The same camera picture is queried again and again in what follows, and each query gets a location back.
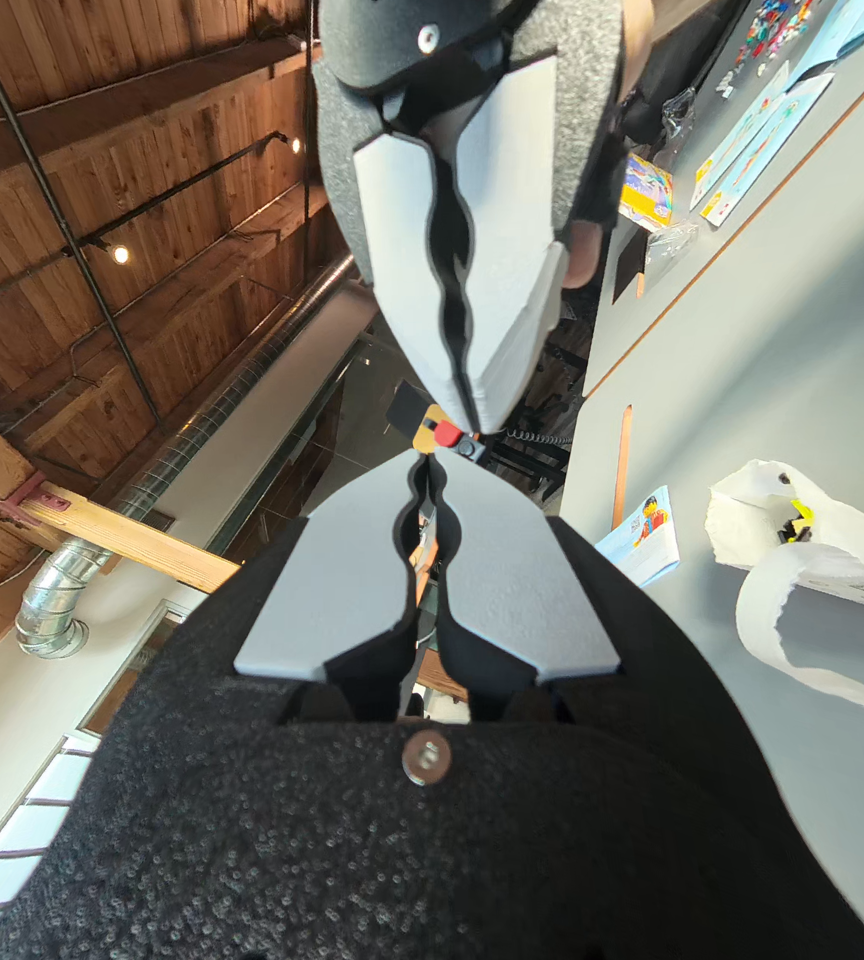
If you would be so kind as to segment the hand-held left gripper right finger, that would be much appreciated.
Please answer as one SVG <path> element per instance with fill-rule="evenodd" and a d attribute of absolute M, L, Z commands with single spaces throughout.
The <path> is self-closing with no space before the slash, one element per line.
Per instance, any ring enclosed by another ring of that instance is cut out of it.
<path fill-rule="evenodd" d="M 467 689 L 610 675 L 620 658 L 542 511 L 452 450 L 429 460 L 442 561 L 438 651 Z"/>

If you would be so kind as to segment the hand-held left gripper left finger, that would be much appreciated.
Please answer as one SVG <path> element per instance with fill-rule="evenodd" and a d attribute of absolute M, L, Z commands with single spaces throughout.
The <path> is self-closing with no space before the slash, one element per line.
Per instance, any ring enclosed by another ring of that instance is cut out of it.
<path fill-rule="evenodd" d="M 306 517 L 235 657 L 240 675 L 333 683 L 405 676 L 424 478 L 425 456 L 407 450 Z"/>

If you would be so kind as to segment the small red lego piece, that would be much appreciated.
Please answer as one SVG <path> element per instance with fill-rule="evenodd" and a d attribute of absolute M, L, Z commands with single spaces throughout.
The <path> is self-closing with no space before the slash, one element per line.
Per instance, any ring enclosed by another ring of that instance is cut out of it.
<path fill-rule="evenodd" d="M 432 431 L 436 449 L 452 450 L 473 462 L 477 462 L 485 452 L 485 447 L 474 436 L 463 432 L 450 421 L 427 418 L 423 425 Z"/>

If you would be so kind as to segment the torn printed white paper bag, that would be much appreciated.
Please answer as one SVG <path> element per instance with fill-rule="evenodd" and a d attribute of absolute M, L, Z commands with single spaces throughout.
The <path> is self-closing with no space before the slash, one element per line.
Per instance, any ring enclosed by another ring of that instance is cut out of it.
<path fill-rule="evenodd" d="M 771 508 L 792 498 L 815 511 L 813 538 L 782 545 Z M 820 627 L 832 614 L 864 620 L 864 512 L 788 462 L 751 459 L 710 487 L 703 526 L 715 563 L 741 574 L 733 619 L 745 650 L 806 689 L 864 709 L 864 678 L 797 662 L 784 636 L 788 607 Z"/>

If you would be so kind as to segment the colourful lego pile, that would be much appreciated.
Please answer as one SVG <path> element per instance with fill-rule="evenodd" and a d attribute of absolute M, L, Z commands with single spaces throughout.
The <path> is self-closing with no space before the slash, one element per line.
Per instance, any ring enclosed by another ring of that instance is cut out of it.
<path fill-rule="evenodd" d="M 773 59 L 785 44 L 807 32 L 813 5 L 813 1 L 763 1 L 736 56 L 735 71 L 761 57 Z"/>

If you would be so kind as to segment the person's right hand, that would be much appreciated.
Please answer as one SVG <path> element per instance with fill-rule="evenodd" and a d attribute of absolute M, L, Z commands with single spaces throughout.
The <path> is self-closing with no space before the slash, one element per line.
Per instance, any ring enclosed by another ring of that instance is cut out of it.
<path fill-rule="evenodd" d="M 623 3 L 623 73 L 618 103 L 625 101 L 638 83 L 651 53 L 654 39 L 654 2 Z M 605 240 L 602 222 L 575 220 L 571 226 L 570 260 L 562 286 L 580 289 L 597 270 Z"/>

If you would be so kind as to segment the white blue instruction leaflet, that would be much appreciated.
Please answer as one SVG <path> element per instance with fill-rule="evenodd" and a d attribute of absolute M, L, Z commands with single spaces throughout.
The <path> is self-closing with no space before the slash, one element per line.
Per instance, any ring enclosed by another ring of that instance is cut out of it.
<path fill-rule="evenodd" d="M 656 489 L 595 548 L 640 588 L 675 570 L 680 554 L 668 486 Z"/>

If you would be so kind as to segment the small yellow white box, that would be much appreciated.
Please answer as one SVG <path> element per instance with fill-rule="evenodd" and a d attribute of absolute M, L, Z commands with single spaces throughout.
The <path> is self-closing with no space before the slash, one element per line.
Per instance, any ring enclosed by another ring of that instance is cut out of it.
<path fill-rule="evenodd" d="M 674 178 L 631 152 L 628 156 L 619 213 L 650 234 L 665 230 L 673 222 Z"/>

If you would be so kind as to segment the light wooden beam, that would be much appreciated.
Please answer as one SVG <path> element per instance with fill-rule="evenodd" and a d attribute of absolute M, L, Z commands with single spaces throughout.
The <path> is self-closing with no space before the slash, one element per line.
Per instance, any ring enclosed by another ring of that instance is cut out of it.
<path fill-rule="evenodd" d="M 0 436 L 0 499 L 7 498 L 35 474 L 32 464 Z M 71 501 L 64 512 L 26 502 L 23 508 L 47 526 L 109 549 L 113 554 L 166 574 L 200 592 L 213 593 L 240 565 L 127 518 L 46 479 L 43 488 Z"/>

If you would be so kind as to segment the small colourful leaflet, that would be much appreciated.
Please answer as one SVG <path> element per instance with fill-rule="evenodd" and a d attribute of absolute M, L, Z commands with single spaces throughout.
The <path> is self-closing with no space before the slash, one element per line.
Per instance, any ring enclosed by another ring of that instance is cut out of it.
<path fill-rule="evenodd" d="M 784 63 L 695 174 L 689 204 L 719 227 L 832 83 L 824 72 L 790 83 Z"/>

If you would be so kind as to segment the black ceiling conduit pipe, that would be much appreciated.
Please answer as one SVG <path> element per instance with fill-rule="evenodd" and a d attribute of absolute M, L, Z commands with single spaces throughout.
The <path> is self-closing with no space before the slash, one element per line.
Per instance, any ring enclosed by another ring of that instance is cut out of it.
<path fill-rule="evenodd" d="M 116 320 L 113 318 L 110 307 L 106 301 L 105 296 L 102 293 L 102 289 L 97 281 L 89 262 L 82 251 L 81 245 L 78 242 L 75 234 L 73 233 L 71 226 L 66 218 L 65 212 L 54 193 L 53 186 L 48 178 L 46 171 L 44 170 L 41 161 L 33 150 L 30 143 L 30 139 L 27 136 L 27 133 L 22 125 L 22 122 L 15 111 L 13 103 L 11 102 L 5 87 L 0 79 L 0 112 L 3 115 L 3 119 L 6 122 L 7 128 L 10 130 L 10 133 L 15 140 L 17 146 L 20 149 L 23 160 L 29 169 L 30 174 L 32 175 L 33 181 L 38 189 L 39 194 L 41 195 L 43 201 L 48 208 L 58 231 L 60 232 L 65 246 L 68 251 L 71 253 L 71 256 L 76 263 L 78 271 L 84 280 L 86 287 L 97 306 L 100 317 L 103 325 L 107 328 L 108 332 L 112 335 L 113 341 L 116 345 L 116 348 L 121 354 L 122 358 L 126 362 L 127 372 L 130 375 L 135 386 L 138 388 L 139 394 L 142 401 L 145 403 L 150 414 L 152 415 L 152 420 L 155 427 L 162 431 L 164 429 L 164 423 L 162 416 L 160 415 L 158 408 L 151 396 L 149 387 L 140 373 L 136 360 L 126 343 L 125 336 L 120 330 Z"/>

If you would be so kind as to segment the open blue instruction booklet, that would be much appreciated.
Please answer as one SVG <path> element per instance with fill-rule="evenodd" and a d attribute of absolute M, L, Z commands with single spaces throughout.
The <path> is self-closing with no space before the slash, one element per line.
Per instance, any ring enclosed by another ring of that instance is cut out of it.
<path fill-rule="evenodd" d="M 864 43 L 864 1 L 836 2 L 801 60 L 791 71 L 786 90 Z"/>

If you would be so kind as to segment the white framed window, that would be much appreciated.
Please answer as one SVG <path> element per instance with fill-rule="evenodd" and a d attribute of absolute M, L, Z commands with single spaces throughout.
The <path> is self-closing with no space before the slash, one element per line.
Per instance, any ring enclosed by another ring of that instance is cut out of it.
<path fill-rule="evenodd" d="M 0 825 L 0 917 L 53 843 L 114 714 L 185 617 L 173 605 L 162 606 L 152 616 L 130 660 L 78 726 L 62 736 Z"/>

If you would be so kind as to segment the silver metal duct pipe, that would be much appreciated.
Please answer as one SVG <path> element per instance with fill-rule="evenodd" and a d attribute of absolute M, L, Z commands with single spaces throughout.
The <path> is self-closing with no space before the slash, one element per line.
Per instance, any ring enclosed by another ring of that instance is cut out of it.
<path fill-rule="evenodd" d="M 112 552 L 80 537 L 70 537 L 33 576 L 15 620 L 19 648 L 43 660 L 70 657 L 84 646 L 87 625 L 75 617 L 81 594 Z"/>

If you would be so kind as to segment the red metal bracket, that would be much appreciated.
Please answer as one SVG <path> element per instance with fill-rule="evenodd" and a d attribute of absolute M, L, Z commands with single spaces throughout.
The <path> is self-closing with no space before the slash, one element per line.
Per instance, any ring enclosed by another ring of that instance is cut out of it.
<path fill-rule="evenodd" d="M 65 497 L 49 492 L 43 488 L 45 475 L 41 471 L 32 474 L 22 485 L 18 486 L 8 497 L 0 499 L 0 520 L 16 526 L 38 526 L 41 520 L 29 514 L 23 504 L 45 507 L 48 510 L 63 513 L 71 506 L 71 501 Z"/>

